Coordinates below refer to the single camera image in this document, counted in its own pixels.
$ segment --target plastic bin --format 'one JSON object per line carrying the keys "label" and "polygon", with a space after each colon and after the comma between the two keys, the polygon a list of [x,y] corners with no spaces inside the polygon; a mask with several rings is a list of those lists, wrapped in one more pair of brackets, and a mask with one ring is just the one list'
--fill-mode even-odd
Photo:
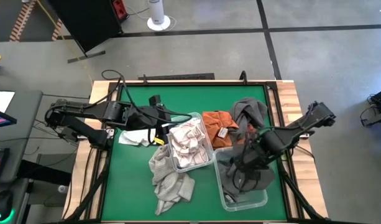
{"label": "plastic bin", "polygon": [[[209,141],[209,137],[208,137],[205,125],[204,125],[203,117],[199,113],[188,113],[188,114],[191,115],[193,118],[198,118],[198,119],[201,120],[201,122],[200,122],[201,131],[205,134],[205,138],[202,140],[201,143],[204,146],[205,151],[206,151],[206,153],[208,155],[208,161],[204,162],[202,164],[197,164],[195,166],[189,166],[189,167],[181,168],[179,166],[179,164],[177,163],[177,161],[173,158],[172,135],[169,133],[169,134],[167,134],[167,137],[168,137],[168,147],[169,147],[169,150],[170,150],[170,155],[171,155],[171,161],[172,161],[172,164],[173,164],[173,168],[175,169],[176,172],[188,172],[189,170],[193,170],[193,169],[197,169],[197,168],[200,168],[200,167],[203,167],[203,166],[207,166],[207,165],[210,165],[210,164],[212,164],[214,162],[213,161],[214,150],[213,150],[213,146],[211,145],[211,141]],[[186,116],[176,116],[176,117],[172,118],[172,121],[180,121],[181,119],[185,119],[185,118],[187,118],[187,117]]]}
{"label": "plastic bin", "polygon": [[214,151],[214,166],[216,173],[216,180],[218,181],[219,194],[221,196],[221,203],[223,208],[229,212],[245,210],[250,208],[262,207],[267,203],[266,190],[251,190],[240,194],[236,200],[237,202],[227,202],[223,195],[223,188],[221,183],[221,176],[219,175],[218,162],[229,162],[233,157],[234,152],[232,147],[219,148]]}

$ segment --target red device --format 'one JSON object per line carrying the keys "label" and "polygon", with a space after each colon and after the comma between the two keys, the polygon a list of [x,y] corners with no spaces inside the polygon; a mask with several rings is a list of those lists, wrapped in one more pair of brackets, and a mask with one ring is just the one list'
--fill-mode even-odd
{"label": "red device", "polygon": [[122,0],[112,0],[114,10],[117,14],[118,19],[120,22],[123,22],[128,18],[128,13],[126,11],[126,8],[124,6],[124,3]]}

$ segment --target gray floor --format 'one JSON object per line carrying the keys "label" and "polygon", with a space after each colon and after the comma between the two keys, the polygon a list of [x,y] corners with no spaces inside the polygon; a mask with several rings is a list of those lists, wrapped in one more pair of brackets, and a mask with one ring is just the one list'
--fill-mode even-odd
{"label": "gray floor", "polygon": [[[143,2],[126,1],[135,10]],[[269,27],[381,24],[381,1],[263,0]],[[261,27],[255,1],[166,0],[166,13],[177,19],[175,30]],[[147,17],[148,12],[141,14]],[[131,16],[126,32],[148,32]],[[314,100],[337,115],[331,128],[311,138],[328,214],[333,220],[381,223],[381,124],[360,125],[365,99],[381,90],[381,29],[272,33],[283,79],[295,80],[304,111]],[[90,81],[104,69],[127,79],[146,75],[214,72],[217,79],[237,79],[246,70],[252,79],[274,79],[263,34],[178,35],[112,39],[93,51],[107,54],[81,63],[66,44],[0,43],[3,56],[0,89],[38,89],[45,93],[88,96]],[[54,98],[44,98],[41,118]],[[65,142],[32,141],[44,154],[68,153]],[[46,208],[32,208],[28,223],[43,220]],[[50,211],[59,219],[60,210]]]}

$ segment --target green mat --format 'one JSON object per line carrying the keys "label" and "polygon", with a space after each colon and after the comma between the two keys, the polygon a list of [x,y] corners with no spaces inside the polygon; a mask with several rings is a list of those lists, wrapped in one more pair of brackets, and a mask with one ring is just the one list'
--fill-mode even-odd
{"label": "green mat", "polygon": [[[148,105],[152,95],[160,95],[162,103],[178,113],[228,110],[246,96],[266,103],[262,86],[131,86],[129,91],[139,106]],[[125,91],[121,100],[127,101]],[[238,212],[223,209],[213,164],[188,172],[196,181],[190,202],[179,202],[156,216],[157,198],[148,162],[157,147],[118,144],[119,135],[113,146],[103,221],[286,220],[278,177],[267,189],[265,206]],[[277,174],[276,163],[273,168]]]}

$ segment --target monitor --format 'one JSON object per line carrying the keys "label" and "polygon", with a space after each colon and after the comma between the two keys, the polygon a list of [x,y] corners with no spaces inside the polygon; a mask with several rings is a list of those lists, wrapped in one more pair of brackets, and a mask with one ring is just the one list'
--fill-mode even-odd
{"label": "monitor", "polygon": [[16,124],[17,120],[0,111],[0,127]]}

